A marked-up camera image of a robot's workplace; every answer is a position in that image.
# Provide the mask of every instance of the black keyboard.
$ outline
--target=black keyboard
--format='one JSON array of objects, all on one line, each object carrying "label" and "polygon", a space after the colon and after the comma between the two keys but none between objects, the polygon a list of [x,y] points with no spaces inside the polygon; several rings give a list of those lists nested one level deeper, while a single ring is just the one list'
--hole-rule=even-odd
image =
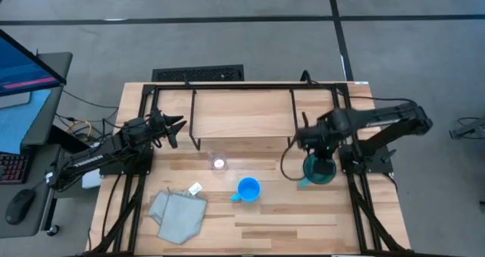
[{"label": "black keyboard", "polygon": [[31,164],[28,151],[22,150],[20,155],[0,152],[0,184],[25,183]]},{"label": "black keyboard", "polygon": [[244,81],[240,65],[155,69],[152,82],[221,82]]}]

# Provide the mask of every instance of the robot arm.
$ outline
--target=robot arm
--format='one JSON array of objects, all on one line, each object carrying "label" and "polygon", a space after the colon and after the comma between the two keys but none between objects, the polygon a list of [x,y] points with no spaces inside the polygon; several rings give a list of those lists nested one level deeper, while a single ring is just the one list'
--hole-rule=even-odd
[{"label": "robot arm", "polygon": [[140,160],[151,143],[161,148],[160,138],[167,137],[172,148],[177,148],[175,136],[186,121],[178,124],[183,116],[170,117],[154,110],[148,120],[135,118],[126,123],[113,136],[99,146],[86,149],[54,163],[45,173],[46,182],[54,190],[62,191],[75,183],[85,173],[113,164],[127,165]]},{"label": "robot arm", "polygon": [[330,159],[340,141],[353,133],[366,127],[386,125],[388,127],[370,139],[360,142],[361,155],[372,155],[375,150],[404,135],[423,135],[433,123],[423,108],[412,102],[366,111],[338,108],[319,117],[315,126],[305,125],[299,129],[296,142],[300,149],[313,149],[317,158]]}]

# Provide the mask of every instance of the blue cup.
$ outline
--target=blue cup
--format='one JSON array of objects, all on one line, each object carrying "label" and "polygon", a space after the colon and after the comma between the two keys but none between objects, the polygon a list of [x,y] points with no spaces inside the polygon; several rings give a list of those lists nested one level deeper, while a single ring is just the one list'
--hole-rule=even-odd
[{"label": "blue cup", "polygon": [[254,177],[244,177],[239,184],[237,184],[237,193],[231,196],[230,199],[232,201],[242,200],[252,202],[259,197],[260,192],[261,186],[259,185],[258,180]]}]

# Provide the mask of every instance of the gray cloth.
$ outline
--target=gray cloth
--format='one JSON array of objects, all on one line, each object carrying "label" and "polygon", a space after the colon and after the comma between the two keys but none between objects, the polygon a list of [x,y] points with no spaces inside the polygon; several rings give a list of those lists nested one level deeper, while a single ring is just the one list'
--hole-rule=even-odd
[{"label": "gray cloth", "polygon": [[149,209],[149,216],[160,226],[158,237],[181,244],[199,234],[206,207],[206,200],[188,192],[161,191]]}]

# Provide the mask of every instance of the wooden table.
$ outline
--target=wooden table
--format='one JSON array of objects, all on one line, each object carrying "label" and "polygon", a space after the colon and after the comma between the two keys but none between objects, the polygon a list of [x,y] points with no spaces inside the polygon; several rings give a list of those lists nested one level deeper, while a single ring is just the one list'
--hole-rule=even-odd
[{"label": "wooden table", "polygon": [[[368,84],[348,85],[351,96],[371,96]],[[137,116],[142,86],[143,83],[125,84],[118,125]],[[289,118],[293,112],[287,93],[288,90],[197,91],[194,136],[204,138],[201,150],[197,151],[192,144],[188,124],[177,135],[178,149],[171,149],[166,140],[162,141],[161,149],[155,149],[152,172],[146,178],[143,194],[136,255],[359,253],[349,189],[342,172],[337,171],[328,185],[311,185],[300,190],[295,182],[286,180],[280,173],[286,136],[295,133],[293,119]],[[189,121],[191,95],[190,90],[164,90],[160,92],[158,107],[167,115],[182,114]],[[252,99],[252,96],[266,99]],[[296,90],[295,100],[300,126],[302,111],[314,124],[316,117],[333,108],[331,94],[326,90]],[[374,103],[369,99],[353,99],[352,106],[369,109]],[[359,137],[366,139],[377,131],[376,128],[361,130]],[[217,173],[209,169],[206,154],[209,150],[227,154],[227,171]],[[284,161],[288,175],[302,175],[304,157],[305,153],[296,147],[290,150]],[[338,157],[334,158],[339,165]],[[246,176],[260,180],[261,197],[254,203],[232,203],[230,196],[235,193],[238,181]],[[115,178],[106,177],[99,190],[91,225],[93,245],[100,241]],[[369,174],[368,179],[377,217],[398,243],[409,247],[395,187],[380,174]],[[172,191],[187,190],[195,182],[203,186],[199,196],[208,200],[200,234],[183,245],[157,238],[159,227],[147,215],[157,193],[168,187]],[[131,192],[136,184],[135,178]],[[107,231],[119,214],[123,186],[124,177],[114,191]],[[368,222],[362,216],[368,248],[372,249]],[[130,225],[129,218],[122,249],[127,248]]]}]

